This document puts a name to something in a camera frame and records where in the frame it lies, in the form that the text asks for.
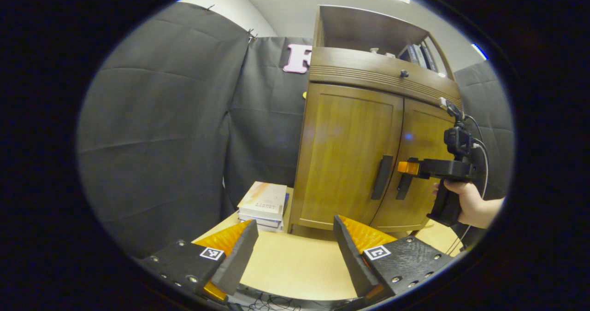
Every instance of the stack of books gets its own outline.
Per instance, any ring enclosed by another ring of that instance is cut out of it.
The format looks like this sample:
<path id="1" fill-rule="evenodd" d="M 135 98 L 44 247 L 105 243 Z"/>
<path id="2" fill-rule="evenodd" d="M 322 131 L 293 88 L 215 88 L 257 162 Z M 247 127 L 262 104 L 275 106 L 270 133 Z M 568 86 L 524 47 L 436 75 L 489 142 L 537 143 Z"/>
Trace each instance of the stack of books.
<path id="1" fill-rule="evenodd" d="M 287 186 L 256 181 L 238 204 L 241 222 L 255 220 L 259 230 L 282 231 Z"/>
<path id="2" fill-rule="evenodd" d="M 432 57 L 432 53 L 430 53 L 430 50 L 428 49 L 428 46 L 426 46 L 425 42 L 422 42 L 420 45 L 406 45 L 406 47 L 398 54 L 398 57 L 407 62 L 417 64 L 422 68 L 438 72 L 437 65 L 434 63 L 434 58 Z"/>

